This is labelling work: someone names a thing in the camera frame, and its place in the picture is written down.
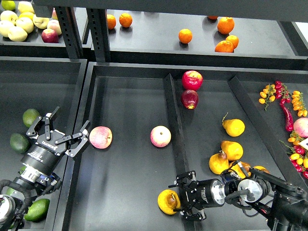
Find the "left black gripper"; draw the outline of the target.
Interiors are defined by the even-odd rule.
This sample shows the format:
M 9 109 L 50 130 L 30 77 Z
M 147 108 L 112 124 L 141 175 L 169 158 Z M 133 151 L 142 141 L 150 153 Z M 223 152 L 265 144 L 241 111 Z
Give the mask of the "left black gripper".
M 86 120 L 79 132 L 72 135 L 65 136 L 57 130 L 51 132 L 59 109 L 60 107 L 57 106 L 52 113 L 37 116 L 26 132 L 26 136 L 37 139 L 37 142 L 27 151 L 21 162 L 46 176 L 52 174 L 64 154 L 74 158 L 89 144 L 89 132 L 87 131 L 90 126 L 89 120 Z M 44 134 L 39 136 L 41 128 L 44 128 Z

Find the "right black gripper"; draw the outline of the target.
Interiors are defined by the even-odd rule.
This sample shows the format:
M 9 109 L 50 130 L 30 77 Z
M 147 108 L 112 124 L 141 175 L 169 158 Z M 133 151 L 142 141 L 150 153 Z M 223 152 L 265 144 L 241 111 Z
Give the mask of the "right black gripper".
M 173 209 L 173 212 L 179 212 L 185 220 L 203 221 L 206 219 L 204 208 L 221 207 L 225 203 L 223 183 L 218 179 L 197 181 L 194 170 L 178 174 L 174 183 L 168 185 L 168 188 L 175 187 L 185 191 L 182 203 L 185 208 Z

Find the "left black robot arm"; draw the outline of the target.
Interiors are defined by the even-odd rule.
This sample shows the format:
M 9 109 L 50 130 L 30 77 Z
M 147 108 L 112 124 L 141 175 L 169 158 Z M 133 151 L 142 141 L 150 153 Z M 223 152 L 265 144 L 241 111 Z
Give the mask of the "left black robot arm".
M 25 167 L 13 181 L 1 180 L 0 188 L 13 189 L 16 196 L 0 195 L 0 229 L 17 231 L 24 224 L 24 216 L 34 201 L 43 195 L 51 194 L 62 185 L 60 177 L 54 173 L 63 156 L 74 158 L 83 152 L 89 144 L 86 121 L 81 129 L 71 135 L 66 135 L 53 128 L 57 109 L 45 116 L 37 116 L 26 136 L 34 140 L 21 162 Z

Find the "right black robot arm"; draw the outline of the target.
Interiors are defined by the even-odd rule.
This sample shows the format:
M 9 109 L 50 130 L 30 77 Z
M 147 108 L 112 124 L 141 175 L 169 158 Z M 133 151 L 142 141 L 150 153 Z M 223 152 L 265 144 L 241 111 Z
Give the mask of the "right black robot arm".
M 176 211 L 189 221 L 206 219 L 207 208 L 233 205 L 242 211 L 255 210 L 267 219 L 272 231 L 306 231 L 308 229 L 307 192 L 291 183 L 255 167 L 246 170 L 235 161 L 245 177 L 232 168 L 219 179 L 197 180 L 195 171 L 178 174 L 171 185 L 183 195 Z

